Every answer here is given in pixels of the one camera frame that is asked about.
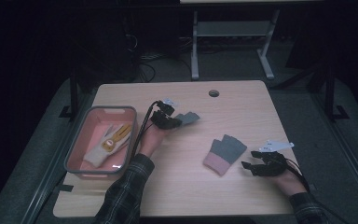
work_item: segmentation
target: glove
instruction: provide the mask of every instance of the glove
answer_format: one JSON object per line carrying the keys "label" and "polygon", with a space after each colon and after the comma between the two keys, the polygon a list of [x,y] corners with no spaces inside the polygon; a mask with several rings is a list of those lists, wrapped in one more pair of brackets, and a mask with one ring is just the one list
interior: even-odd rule
{"label": "glove", "polygon": [[211,150],[205,157],[203,164],[219,175],[224,175],[246,148],[247,146],[241,141],[225,134],[222,141],[213,140]]}
{"label": "glove", "polygon": [[198,119],[200,119],[200,116],[193,112],[187,112],[185,115],[178,114],[176,115],[175,119],[179,119],[182,121],[181,126],[187,125],[189,123],[192,123]]}
{"label": "glove", "polygon": [[94,167],[100,167],[106,158],[122,149],[123,144],[130,137],[130,124],[121,124],[114,131],[108,133],[112,126],[107,128],[100,142],[89,152],[83,160],[89,161]]}

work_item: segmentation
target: white tag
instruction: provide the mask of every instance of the white tag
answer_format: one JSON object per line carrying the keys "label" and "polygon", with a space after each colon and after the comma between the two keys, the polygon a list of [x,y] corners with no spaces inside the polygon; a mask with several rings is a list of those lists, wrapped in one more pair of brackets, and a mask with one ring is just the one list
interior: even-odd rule
{"label": "white tag", "polygon": [[170,98],[165,98],[164,100],[162,100],[162,103],[164,103],[166,105],[171,105],[172,107],[179,106],[179,104],[174,103]]}
{"label": "white tag", "polygon": [[268,140],[267,143],[259,148],[260,152],[274,152],[282,149],[286,149],[289,147],[293,147],[295,144],[293,143],[284,143],[284,142],[277,142]]}

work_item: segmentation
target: hole in table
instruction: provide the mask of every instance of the hole in table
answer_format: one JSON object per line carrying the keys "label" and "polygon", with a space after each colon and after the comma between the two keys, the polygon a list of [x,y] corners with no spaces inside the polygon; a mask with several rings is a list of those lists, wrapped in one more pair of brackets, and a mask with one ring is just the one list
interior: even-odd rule
{"label": "hole in table", "polygon": [[217,90],[211,90],[209,91],[209,95],[212,96],[212,97],[218,97],[219,96],[219,91]]}

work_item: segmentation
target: plaid shirt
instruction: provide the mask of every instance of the plaid shirt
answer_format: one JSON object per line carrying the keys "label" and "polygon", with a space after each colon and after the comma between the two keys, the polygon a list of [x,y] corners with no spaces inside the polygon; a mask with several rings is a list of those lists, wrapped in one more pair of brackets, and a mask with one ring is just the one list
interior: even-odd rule
{"label": "plaid shirt", "polygon": [[298,193],[290,197],[297,222],[300,224],[328,224],[322,208],[309,193]]}
{"label": "plaid shirt", "polygon": [[[103,205],[93,223],[139,223],[140,205],[145,183],[154,170],[153,162],[143,154],[137,154],[124,175],[107,190]],[[300,224],[328,224],[323,210],[308,193],[290,197],[295,216]]]}
{"label": "plaid shirt", "polygon": [[149,158],[137,154],[124,175],[106,191],[103,205],[95,216],[94,223],[139,223],[142,194],[154,167]]}

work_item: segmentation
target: white stand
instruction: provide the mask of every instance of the white stand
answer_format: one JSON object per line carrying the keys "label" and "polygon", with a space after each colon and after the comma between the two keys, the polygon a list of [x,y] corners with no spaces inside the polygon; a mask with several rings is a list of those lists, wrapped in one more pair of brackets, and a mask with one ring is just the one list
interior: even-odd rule
{"label": "white stand", "polygon": [[267,60],[267,51],[275,30],[280,10],[275,10],[271,21],[198,21],[197,11],[194,12],[193,21],[193,51],[191,53],[191,79],[198,80],[199,60],[197,57],[198,36],[265,36],[266,42],[257,55],[268,79],[274,75]]}

